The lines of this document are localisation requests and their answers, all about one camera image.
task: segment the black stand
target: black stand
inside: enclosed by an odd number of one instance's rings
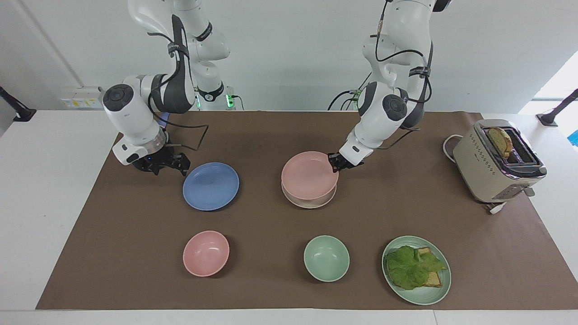
[[[564,99],[560,105],[558,105],[558,107],[556,107],[552,112],[548,114],[538,114],[536,117],[538,120],[540,120],[540,122],[542,122],[543,125],[547,127],[557,127],[558,124],[554,122],[556,115],[565,109],[566,106],[570,105],[571,102],[576,100],[576,98],[578,98],[578,89],[576,89],[570,96],[566,97],[566,99]]]
[[[12,95],[8,94],[2,87],[0,87],[0,97],[4,98],[4,100],[16,111],[14,122],[28,122],[36,113],[35,109],[28,108]]]

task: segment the blue plate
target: blue plate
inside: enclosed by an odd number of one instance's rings
[[[195,168],[184,181],[184,200],[201,211],[218,210],[229,204],[239,191],[239,175],[221,162]]]

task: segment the lettuce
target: lettuce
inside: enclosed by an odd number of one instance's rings
[[[446,268],[432,253],[419,255],[417,249],[410,246],[402,246],[389,253],[384,262],[393,283],[405,290],[423,286],[428,279],[428,273]]]

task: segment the green light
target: green light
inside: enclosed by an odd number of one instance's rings
[[[227,94],[227,105],[230,108],[235,106],[235,101],[233,100],[233,98],[231,98],[231,96],[229,94]]]

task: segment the plate with sandwich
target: plate with sandwich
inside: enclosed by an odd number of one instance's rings
[[[450,291],[451,271],[445,256],[423,238],[392,240],[383,251],[381,267],[393,291],[412,304],[433,305]]]

